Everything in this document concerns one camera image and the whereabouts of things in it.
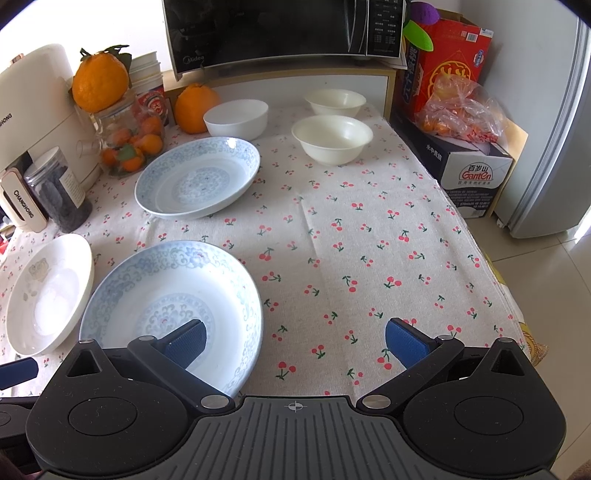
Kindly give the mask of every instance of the microwave control panel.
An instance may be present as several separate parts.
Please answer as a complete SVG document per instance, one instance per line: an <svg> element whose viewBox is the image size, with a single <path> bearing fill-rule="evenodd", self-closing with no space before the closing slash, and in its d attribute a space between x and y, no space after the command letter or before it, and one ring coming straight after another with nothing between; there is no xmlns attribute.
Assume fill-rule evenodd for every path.
<svg viewBox="0 0 591 480"><path fill-rule="evenodd" d="M404 0L370 0L367 54L399 57L404 23Z"/></svg>

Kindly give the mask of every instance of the table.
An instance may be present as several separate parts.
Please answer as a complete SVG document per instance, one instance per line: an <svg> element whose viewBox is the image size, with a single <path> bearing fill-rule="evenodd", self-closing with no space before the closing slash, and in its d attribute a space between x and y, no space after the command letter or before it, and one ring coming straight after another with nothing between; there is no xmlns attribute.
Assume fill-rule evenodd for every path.
<svg viewBox="0 0 591 480"><path fill-rule="evenodd" d="M88 192L93 212L76 233L91 244L94 288L133 253L194 239L237 257L264 309L259 360L241 394L339 395L353 401L404 370L384 328L398 316L429 336L450 333L470 346L514 338L518 322L463 219L377 111L358 118L374 140L354 163L325 167L291 136L307 108L275 109L254 141L261 169L242 198L211 217L162 220L134 200L138 175L101 177ZM199 136L176 127L168 147ZM0 268L0 362L16 358L5 334L8 297L19 272L58 230L16 233ZM37 379L1 395L40 394L77 339L77 329L39 358Z"/></svg>

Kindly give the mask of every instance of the refrigerator door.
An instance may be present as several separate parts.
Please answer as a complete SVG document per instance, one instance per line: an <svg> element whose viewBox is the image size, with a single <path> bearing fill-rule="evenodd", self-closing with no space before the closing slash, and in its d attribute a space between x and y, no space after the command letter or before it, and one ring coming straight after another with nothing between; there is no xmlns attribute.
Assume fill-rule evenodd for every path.
<svg viewBox="0 0 591 480"><path fill-rule="evenodd" d="M591 206L591 35L577 25L569 84L554 131L507 225L515 238L558 233L579 224Z"/></svg>

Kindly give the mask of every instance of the metal screw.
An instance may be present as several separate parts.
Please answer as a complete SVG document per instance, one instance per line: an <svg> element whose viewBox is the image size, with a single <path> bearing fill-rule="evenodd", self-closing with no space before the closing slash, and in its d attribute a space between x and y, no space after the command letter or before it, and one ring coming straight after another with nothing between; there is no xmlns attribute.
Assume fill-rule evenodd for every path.
<svg viewBox="0 0 591 480"><path fill-rule="evenodd" d="M388 408L392 403L388 397L383 395L368 395L362 400L362 403L373 410L381 410L382 408Z"/></svg>
<svg viewBox="0 0 591 480"><path fill-rule="evenodd" d="M230 401L223 395L208 395L201 399L201 405L211 410L217 410L218 408L224 408L228 406Z"/></svg>

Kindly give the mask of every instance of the plastic lid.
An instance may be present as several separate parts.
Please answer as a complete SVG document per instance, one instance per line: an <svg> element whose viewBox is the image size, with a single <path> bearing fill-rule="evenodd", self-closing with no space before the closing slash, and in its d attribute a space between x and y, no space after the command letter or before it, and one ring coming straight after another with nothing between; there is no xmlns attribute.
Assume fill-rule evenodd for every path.
<svg viewBox="0 0 591 480"><path fill-rule="evenodd" d="M37 184L45 175L52 170L55 163L65 162L66 158L61 152L60 147L53 147L47 150L41 157L36 159L33 164L27 168L23 175L25 181L29 184Z"/></svg>

